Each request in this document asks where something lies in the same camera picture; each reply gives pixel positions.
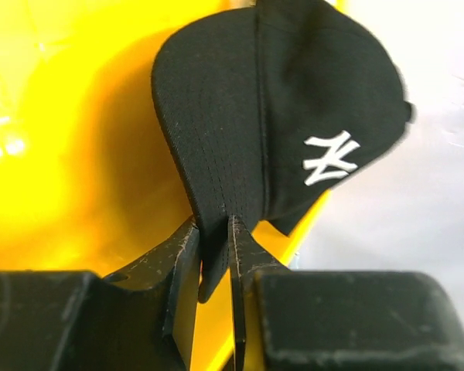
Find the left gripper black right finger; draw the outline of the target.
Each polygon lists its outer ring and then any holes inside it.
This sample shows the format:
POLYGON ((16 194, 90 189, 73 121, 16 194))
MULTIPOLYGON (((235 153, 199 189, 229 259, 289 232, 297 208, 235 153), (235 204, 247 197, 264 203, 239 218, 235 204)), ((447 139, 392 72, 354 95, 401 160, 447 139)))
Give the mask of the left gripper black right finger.
POLYGON ((236 370, 291 370, 282 318, 291 305, 286 286, 289 269, 251 235, 243 220, 228 220, 228 250, 236 370))

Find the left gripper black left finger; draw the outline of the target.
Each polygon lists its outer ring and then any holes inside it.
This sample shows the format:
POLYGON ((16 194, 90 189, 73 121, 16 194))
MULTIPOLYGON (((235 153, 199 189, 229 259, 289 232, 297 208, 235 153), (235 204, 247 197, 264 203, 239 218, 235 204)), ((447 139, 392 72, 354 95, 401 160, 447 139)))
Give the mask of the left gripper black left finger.
POLYGON ((117 362, 124 370, 188 370, 200 280, 200 233, 189 218, 175 233, 105 277, 121 291, 117 362))

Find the black NY baseball cap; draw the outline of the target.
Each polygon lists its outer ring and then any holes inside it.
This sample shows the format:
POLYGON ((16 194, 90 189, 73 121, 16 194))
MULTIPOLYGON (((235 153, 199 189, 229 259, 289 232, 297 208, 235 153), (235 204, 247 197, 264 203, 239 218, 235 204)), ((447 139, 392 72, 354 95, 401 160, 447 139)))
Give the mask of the black NY baseball cap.
POLYGON ((380 41, 325 1, 258 1, 191 22, 157 52, 151 88, 200 232, 201 302, 227 270, 232 217, 290 234, 414 113, 380 41))

